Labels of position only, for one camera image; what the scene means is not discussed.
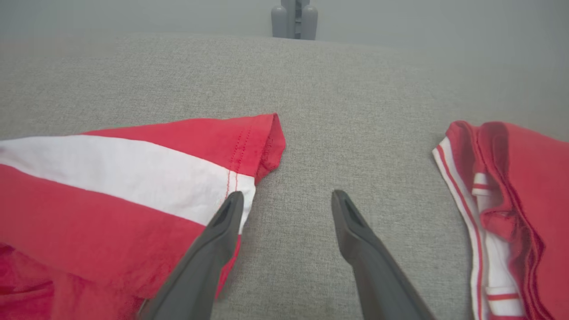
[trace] folded red shirt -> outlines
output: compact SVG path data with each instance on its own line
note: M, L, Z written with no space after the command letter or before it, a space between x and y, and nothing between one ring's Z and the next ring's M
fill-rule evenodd
M284 148L276 114L1 141L0 318L132 319Z
M433 154L469 230L475 319L569 319L569 143L456 121Z

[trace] gray fabric surface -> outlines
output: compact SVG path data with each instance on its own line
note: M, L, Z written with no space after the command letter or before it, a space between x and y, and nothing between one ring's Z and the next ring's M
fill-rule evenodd
M569 140L567 75L272 38L12 40L0 44L0 138L278 112L287 149L258 186L212 319L361 318L334 188L438 319L466 319L470 244L431 150L459 119Z

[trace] red stripe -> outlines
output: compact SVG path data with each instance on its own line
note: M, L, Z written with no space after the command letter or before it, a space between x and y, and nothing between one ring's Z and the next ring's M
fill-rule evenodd
M5 165L0 177L0 243L125 294L153 297L205 228Z
M476 224L476 221L474 220L474 217L472 216L472 213L470 212L470 209L468 208L468 206L466 204L466 200L464 199L464 196L460 192L460 189L459 189L456 181L454 180L454 178L451 175L451 172L450 172L448 165L447 165L447 161L444 157L443 148L440 145L438 145L436 147L436 149L439 152L439 156L443 162L443 166L444 166L445 171L447 172L447 176L451 180L452 185L454 186L456 192L459 194L460 200L462 201L464 209L466 210L468 218L470 219L470 221L472 223L472 227L474 228L475 233L476 233L476 244L478 245L478 261L479 261L479 266L480 266L478 269L478 276L477 276L477 280L476 280L476 286L477 286L476 296L478 299L478 305L477 305L478 318L480 320L483 320L483 317L482 317L482 270L483 270L483 261L482 261L482 250L480 250L480 248L482 247L482 242L480 240L480 233L478 232L478 226Z
M489 294L488 295L488 300L490 300L490 301L518 299L518 298L519 298L519 294L517 294L517 293Z
M472 186L473 189L484 189L484 190L490 190L490 186L488 186L487 184L482 184L482 183L475 183Z

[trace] seam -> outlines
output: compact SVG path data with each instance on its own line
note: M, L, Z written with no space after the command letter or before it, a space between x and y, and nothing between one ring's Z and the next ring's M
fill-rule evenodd
M237 191L237 176L239 175L241 162L243 161L243 157L245 156L245 147L247 147L247 142L249 141L249 135L251 133L252 127L253 126L249 126L249 130L247 131L247 136L245 137L245 142L243 143L243 151L241 152L241 157L239 158L239 163L237 164L237 170L235 170L235 191Z
M268 162L269 160L269 154L271 153L271 148L273 147L273 138L268 138L267 143L266 143L266 147L263 150L263 154L261 155L261 160L259 161L259 167L257 167L257 171L255 172L255 177L259 176L259 170L261 169L261 167L265 168L265 170L267 170L268 172L271 172L273 170L275 170L278 165L271 165L269 163L269 165L266 165L265 162Z
M477 298L477 319L479 320L483 320L483 315L482 315L482 274L483 274L483 270L484 270L484 261L483 261L483 254L482 254L482 242L481 242L481 237L480 237L480 232L478 230L478 226L476 225L476 221L474 220L474 217L470 211L470 208L468 207L468 204L466 202L465 196L464 194L460 191L457 182L455 181L455 178L452 176L451 172L450 172L450 168L448 166L447 163L447 159L446 159L446 155L443 151L443 148L441 146L441 144L439 144L436 147L440 159L441 159L441 163L445 169L445 172L447 174L447 176L449 177L449 180L452 183L452 187L456 190L456 193L458 194L462 205L464 207L465 212L467 213L467 216L469 218L469 220L471 221L471 224L473 226L473 231L475 232L475 236L476 236L476 245L477 245L477 250L478 250L478 261L479 261L479 267L477 270L477 275L476 275L476 298ZM452 152L450 155L448 155L449 157L451 157L452 161L454 161L454 157L452 155Z
M233 150L233 155L231 156L231 160L229 161L229 168L227 172L227 189L225 190L225 199L229 195L229 181L231 179L231 167L233 166L233 160L235 159L235 153L237 153L237 147L239 147L239 142L241 142L241 136L243 135L243 130L239 133L239 137L237 138L237 143L235 144L235 149Z

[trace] striped trim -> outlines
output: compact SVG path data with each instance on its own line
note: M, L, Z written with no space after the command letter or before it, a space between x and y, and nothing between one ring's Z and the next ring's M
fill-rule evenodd
M488 176L486 173L476 173L474 175L474 184L485 184L488 185Z
M472 188L474 189L484 189L484 190L490 190L490 186L488 186L487 184L481 184L481 183L475 183Z
M518 293L506 293L506 294L494 294L494 295L487 295L489 301L496 301L496 300L508 300L508 299L519 299Z
M471 294L474 318L475 320L487 320L488 305L483 300L482 294L485 265L484 247L482 246L483 229L478 219L475 219L475 215L478 214L478 208L456 169L452 157L451 142L448 137L445 137L432 153L463 216L470 235L472 244Z

